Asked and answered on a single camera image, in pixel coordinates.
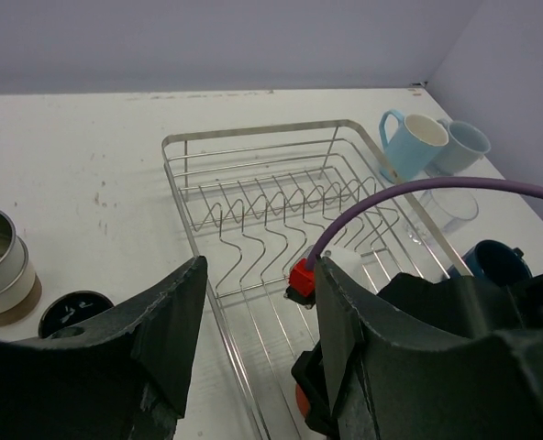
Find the dark blue cup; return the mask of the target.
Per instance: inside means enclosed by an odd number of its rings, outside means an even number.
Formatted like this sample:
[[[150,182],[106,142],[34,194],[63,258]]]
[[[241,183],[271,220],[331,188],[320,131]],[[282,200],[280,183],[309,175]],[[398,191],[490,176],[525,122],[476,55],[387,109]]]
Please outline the dark blue cup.
[[[57,331],[103,313],[115,305],[97,291],[74,291],[53,302],[39,320],[38,335],[47,338]]]

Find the pale blue white cup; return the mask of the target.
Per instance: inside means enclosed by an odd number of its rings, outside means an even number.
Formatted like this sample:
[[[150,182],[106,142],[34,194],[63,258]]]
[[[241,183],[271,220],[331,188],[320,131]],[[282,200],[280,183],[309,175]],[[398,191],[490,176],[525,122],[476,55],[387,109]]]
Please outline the pale blue white cup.
[[[429,176],[451,176],[465,171],[491,150],[488,137],[477,127],[459,120],[438,122],[447,130],[449,143],[427,165]]]

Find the dark blue mug front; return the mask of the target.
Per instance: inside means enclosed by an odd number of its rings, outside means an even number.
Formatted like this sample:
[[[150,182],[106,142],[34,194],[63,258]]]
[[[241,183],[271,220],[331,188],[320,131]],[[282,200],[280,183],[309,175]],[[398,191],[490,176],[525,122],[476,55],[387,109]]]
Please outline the dark blue mug front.
[[[524,252],[500,241],[483,240],[468,250],[462,259],[474,277],[489,280],[500,287],[533,277],[524,260]]]

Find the orange cup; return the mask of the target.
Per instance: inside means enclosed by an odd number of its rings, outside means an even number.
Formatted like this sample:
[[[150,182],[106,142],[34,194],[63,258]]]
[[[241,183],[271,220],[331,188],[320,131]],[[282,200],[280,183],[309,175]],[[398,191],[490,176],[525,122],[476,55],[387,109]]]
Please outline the orange cup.
[[[298,383],[295,384],[295,399],[298,410],[304,418],[310,413],[310,402],[307,399],[305,392]]]

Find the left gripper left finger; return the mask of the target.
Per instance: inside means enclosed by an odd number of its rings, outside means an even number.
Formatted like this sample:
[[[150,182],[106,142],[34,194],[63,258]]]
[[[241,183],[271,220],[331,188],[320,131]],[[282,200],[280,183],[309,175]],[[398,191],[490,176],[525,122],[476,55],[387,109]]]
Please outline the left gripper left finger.
[[[185,415],[207,260],[47,338],[0,340],[0,439],[171,439]]]

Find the clear glass front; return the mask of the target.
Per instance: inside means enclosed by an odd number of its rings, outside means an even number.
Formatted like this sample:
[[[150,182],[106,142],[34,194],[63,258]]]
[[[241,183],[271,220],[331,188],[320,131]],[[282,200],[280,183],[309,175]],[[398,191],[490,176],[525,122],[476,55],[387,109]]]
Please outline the clear glass front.
[[[418,199],[444,237],[456,232],[479,214],[475,197],[465,189],[427,190]],[[406,234],[417,244],[434,242],[432,234],[415,212],[404,222]]]

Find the light blue faceted mug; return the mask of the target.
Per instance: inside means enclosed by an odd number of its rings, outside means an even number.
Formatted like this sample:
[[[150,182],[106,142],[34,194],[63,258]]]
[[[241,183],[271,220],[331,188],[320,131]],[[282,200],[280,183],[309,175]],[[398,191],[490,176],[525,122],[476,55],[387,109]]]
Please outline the light blue faceted mug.
[[[398,124],[391,137],[386,133],[389,117]],[[393,109],[382,115],[379,134],[384,156],[396,173],[393,175],[388,168],[381,167],[381,175],[389,182],[414,179],[449,143],[447,129],[435,119],[419,114],[403,115]]]

